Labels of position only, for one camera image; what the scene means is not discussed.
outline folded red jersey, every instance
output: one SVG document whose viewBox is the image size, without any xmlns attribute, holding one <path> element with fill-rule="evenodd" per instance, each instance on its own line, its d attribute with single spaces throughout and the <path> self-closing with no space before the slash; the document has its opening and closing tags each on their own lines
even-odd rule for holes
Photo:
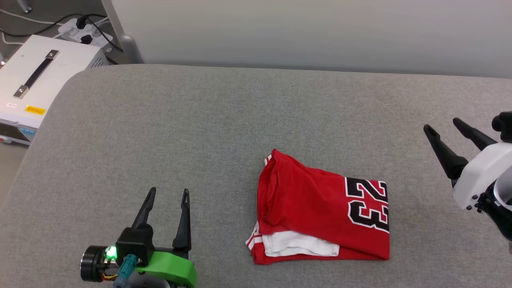
<svg viewBox="0 0 512 288">
<path fill-rule="evenodd" d="M 389 260 L 385 182 L 302 165 L 274 149 L 258 183 L 258 221 L 246 241 L 256 264 Z"/>
</svg>

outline gray fabric tabletop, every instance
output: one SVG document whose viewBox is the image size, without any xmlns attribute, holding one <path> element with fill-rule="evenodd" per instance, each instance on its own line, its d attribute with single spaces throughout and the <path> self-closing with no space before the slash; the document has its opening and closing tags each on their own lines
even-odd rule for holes
<svg viewBox="0 0 512 288">
<path fill-rule="evenodd" d="M 0 287 L 107 287 L 80 279 L 89 245 L 111 245 L 156 186 L 149 223 L 170 247 L 190 190 L 198 287 L 496 287 L 512 255 L 491 220 L 460 210 L 422 127 L 477 148 L 460 117 L 512 108 L 512 80 L 122 65 L 81 72 L 57 96 L 0 211 Z M 259 266 L 244 245 L 263 159 L 386 181 L 389 261 Z"/>
</svg>

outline robotic arm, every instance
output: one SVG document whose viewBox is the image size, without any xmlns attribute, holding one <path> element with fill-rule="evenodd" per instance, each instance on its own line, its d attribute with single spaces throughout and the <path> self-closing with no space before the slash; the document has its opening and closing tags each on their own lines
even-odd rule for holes
<svg viewBox="0 0 512 288">
<path fill-rule="evenodd" d="M 512 254 L 512 112 L 500 113 L 493 119 L 493 129 L 501 132 L 500 143 L 459 118 L 454 118 L 453 123 L 481 150 L 470 162 L 446 146 L 432 127 L 423 127 L 452 181 L 452 196 L 461 208 L 475 207 L 478 213 L 487 214 L 509 241 Z"/>
<path fill-rule="evenodd" d="M 183 191 L 181 219 L 173 248 L 153 246 L 153 228 L 147 218 L 155 202 L 150 189 L 131 227 L 126 227 L 114 246 L 89 246 L 80 262 L 83 281 L 113 281 L 114 288 L 195 287 L 197 272 L 188 260 L 190 236 L 189 192 Z"/>
</svg>

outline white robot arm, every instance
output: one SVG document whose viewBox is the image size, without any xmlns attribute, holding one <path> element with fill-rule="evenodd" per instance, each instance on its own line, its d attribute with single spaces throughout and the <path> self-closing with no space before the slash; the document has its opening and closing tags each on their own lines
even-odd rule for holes
<svg viewBox="0 0 512 288">
<path fill-rule="evenodd" d="M 441 141 L 429 125 L 423 130 L 447 177 L 452 180 L 452 196 L 461 207 L 487 214 L 501 234 L 509 241 L 512 254 L 512 112 L 503 112 L 493 119 L 501 140 L 492 138 L 469 126 L 459 118 L 454 125 L 481 152 L 470 162 L 458 156 Z"/>
</svg>

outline yellow sticker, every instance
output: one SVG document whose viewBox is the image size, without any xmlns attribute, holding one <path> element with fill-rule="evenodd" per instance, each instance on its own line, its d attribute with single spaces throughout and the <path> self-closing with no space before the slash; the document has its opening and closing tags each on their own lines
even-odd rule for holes
<svg viewBox="0 0 512 288">
<path fill-rule="evenodd" d="M 34 107 L 34 106 L 27 106 L 25 108 L 25 111 L 30 112 L 30 113 L 35 113 L 35 114 L 43 115 L 46 112 L 46 109 L 38 108 L 38 107 Z"/>
</svg>

